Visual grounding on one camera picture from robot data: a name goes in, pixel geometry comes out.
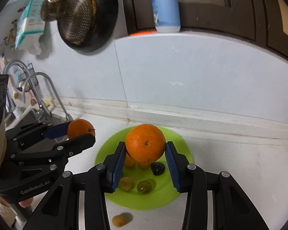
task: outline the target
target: blue bottle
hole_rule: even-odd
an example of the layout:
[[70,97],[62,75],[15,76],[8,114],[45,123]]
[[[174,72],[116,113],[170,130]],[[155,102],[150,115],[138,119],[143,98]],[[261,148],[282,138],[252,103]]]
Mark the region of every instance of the blue bottle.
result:
[[151,0],[155,27],[158,32],[175,33],[180,30],[177,0]]

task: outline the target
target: human hand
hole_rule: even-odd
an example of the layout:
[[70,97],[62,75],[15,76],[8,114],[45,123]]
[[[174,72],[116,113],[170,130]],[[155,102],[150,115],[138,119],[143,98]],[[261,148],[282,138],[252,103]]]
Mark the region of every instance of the human hand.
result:
[[[28,206],[32,204],[32,202],[33,202],[33,197],[19,202],[19,205],[22,206],[23,208],[27,208]],[[8,203],[5,201],[5,199],[2,198],[1,195],[0,195],[0,203],[2,203],[4,206],[9,207]]]

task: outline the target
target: dish rack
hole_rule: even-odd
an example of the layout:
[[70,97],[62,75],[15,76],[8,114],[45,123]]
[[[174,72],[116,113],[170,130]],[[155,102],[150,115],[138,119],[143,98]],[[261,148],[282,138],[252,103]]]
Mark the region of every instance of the dish rack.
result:
[[[29,75],[35,73],[32,63],[30,63],[29,65],[27,65],[27,68],[28,68],[28,70],[29,70]],[[26,80],[27,78],[28,78],[28,76],[26,75],[26,73],[22,73],[22,74],[20,74],[20,75],[18,76],[17,89],[18,89],[19,91],[22,92],[22,86],[23,86],[23,84],[24,84],[24,82],[25,82],[25,80]],[[35,86],[38,85],[38,80],[37,80],[36,76],[33,76],[33,77],[31,78],[31,82],[32,82]],[[30,84],[29,84],[29,82],[28,82],[28,83],[26,84],[26,86],[25,86],[25,92],[27,93],[27,92],[30,91],[30,90],[31,90],[31,86],[30,86]]]

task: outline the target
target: tissue package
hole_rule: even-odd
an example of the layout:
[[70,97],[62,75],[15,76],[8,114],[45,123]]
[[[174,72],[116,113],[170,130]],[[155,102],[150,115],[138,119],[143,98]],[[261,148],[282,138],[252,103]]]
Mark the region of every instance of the tissue package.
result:
[[25,49],[34,55],[41,53],[38,39],[45,30],[45,22],[41,19],[43,2],[44,0],[31,0],[20,16],[17,24],[16,49]]

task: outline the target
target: plate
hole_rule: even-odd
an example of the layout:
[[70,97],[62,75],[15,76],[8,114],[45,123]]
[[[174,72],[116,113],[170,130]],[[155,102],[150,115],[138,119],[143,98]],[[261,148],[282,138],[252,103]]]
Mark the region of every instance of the plate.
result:
[[[107,155],[113,154],[118,143],[120,141],[125,141],[127,134],[134,127],[123,129],[111,136],[99,150],[95,160],[95,165],[103,163]],[[192,155],[182,137],[167,128],[161,126],[158,126],[158,128],[163,132],[166,141],[173,141],[177,152],[184,154],[188,161],[192,163]],[[164,154],[158,160],[158,162],[162,162],[166,166],[165,172],[160,176],[155,176],[151,171],[151,168],[147,168],[145,170],[140,169],[137,164],[135,164],[135,166],[132,168],[124,167],[123,177],[131,177],[134,181],[134,188],[129,191],[124,191],[117,188],[113,194],[106,193],[106,197],[110,201],[132,210],[156,209],[163,207],[176,199],[179,196],[179,193],[173,187]],[[154,189],[152,192],[148,194],[141,194],[137,191],[137,184],[143,180],[148,180],[153,184]]]

